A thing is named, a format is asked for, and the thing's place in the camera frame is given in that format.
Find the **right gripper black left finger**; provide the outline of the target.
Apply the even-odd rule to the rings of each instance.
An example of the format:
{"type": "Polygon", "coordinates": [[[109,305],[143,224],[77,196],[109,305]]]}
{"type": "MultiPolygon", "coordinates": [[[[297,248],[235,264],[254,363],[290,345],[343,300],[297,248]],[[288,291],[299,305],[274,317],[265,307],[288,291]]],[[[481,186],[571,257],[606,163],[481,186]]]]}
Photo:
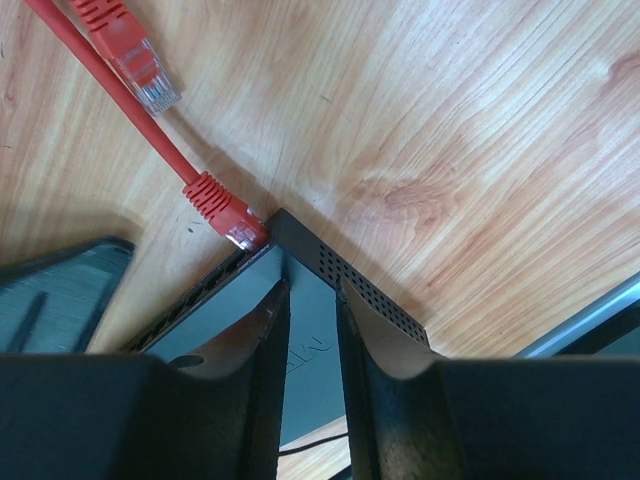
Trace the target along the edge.
{"type": "Polygon", "coordinates": [[[290,285],[199,348],[1,358],[5,479],[272,479],[290,285]]]}

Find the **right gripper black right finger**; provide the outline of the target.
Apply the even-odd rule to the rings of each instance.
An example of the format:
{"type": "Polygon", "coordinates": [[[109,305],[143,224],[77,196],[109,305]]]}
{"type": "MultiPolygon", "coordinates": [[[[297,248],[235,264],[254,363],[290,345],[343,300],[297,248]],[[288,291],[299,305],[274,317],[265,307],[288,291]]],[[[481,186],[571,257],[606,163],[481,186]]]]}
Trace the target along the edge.
{"type": "Polygon", "coordinates": [[[355,478],[638,477],[636,358],[447,358],[347,280],[336,320],[355,478]]]}

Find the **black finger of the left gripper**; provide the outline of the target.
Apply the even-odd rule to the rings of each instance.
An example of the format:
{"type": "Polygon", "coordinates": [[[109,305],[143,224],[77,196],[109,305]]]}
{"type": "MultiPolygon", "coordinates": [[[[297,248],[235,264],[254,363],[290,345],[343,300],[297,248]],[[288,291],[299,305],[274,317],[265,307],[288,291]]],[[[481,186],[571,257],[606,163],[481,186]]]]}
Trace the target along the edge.
{"type": "Polygon", "coordinates": [[[104,236],[3,266],[1,352],[85,352],[134,252],[104,236]]]}

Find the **black network switch box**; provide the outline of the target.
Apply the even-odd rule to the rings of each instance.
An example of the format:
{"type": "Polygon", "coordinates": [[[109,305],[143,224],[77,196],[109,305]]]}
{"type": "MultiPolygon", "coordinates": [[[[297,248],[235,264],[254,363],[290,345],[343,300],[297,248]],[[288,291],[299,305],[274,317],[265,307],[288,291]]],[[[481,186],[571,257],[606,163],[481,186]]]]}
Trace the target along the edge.
{"type": "Polygon", "coordinates": [[[237,250],[156,316],[123,348],[164,361],[185,354],[252,310],[281,278],[291,283],[291,325],[280,443],[286,445],[345,413],[335,288],[348,279],[378,314],[419,343],[424,327],[288,211],[267,222],[271,242],[237,250]]]}

